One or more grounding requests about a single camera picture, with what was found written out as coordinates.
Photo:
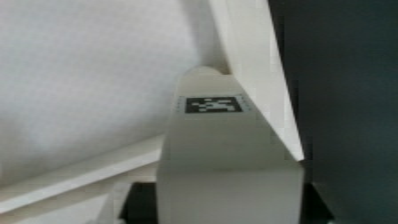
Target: white structure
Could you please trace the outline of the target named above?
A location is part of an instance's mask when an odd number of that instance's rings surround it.
[[[160,224],[298,223],[304,171],[234,77],[185,76],[174,100]]]

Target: qr code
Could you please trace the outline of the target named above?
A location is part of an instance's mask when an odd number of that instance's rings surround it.
[[[241,112],[234,97],[186,98],[185,113],[233,113]]]

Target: dark panel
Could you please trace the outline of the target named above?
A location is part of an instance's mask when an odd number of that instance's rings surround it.
[[[309,175],[345,220],[398,223],[398,1],[270,6]]]

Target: white ceiling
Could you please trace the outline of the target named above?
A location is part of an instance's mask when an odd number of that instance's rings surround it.
[[[0,185],[163,132],[176,79],[225,69],[202,0],[2,0]]]

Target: white panel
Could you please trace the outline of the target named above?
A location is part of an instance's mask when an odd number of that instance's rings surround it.
[[[249,110],[211,111],[206,99],[220,102],[211,96],[236,95]],[[158,168],[160,224],[297,224],[304,171],[234,77],[185,76],[172,111]]]
[[[302,145],[266,0],[209,0],[231,73],[297,160]]]

